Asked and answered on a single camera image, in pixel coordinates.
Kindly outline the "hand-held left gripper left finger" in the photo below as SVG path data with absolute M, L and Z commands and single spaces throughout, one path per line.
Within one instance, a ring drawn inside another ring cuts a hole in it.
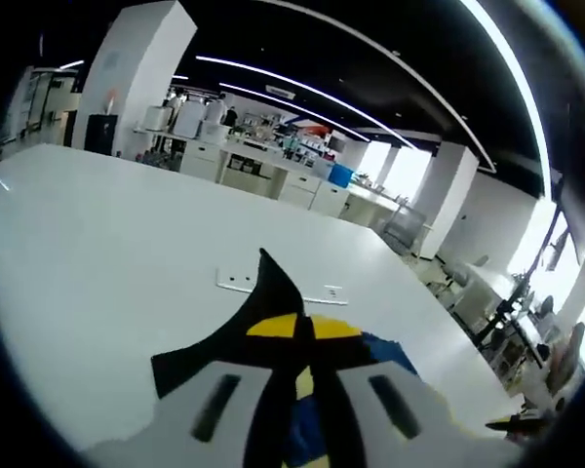
M 296 371 L 282 364 L 205 365 L 156 405 L 152 421 L 92 449 L 95 467 L 281 467 Z

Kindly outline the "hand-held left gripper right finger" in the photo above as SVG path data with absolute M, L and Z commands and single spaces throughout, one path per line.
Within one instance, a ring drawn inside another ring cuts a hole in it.
M 468 436 L 396 342 L 315 315 L 309 369 L 332 467 L 464 467 Z

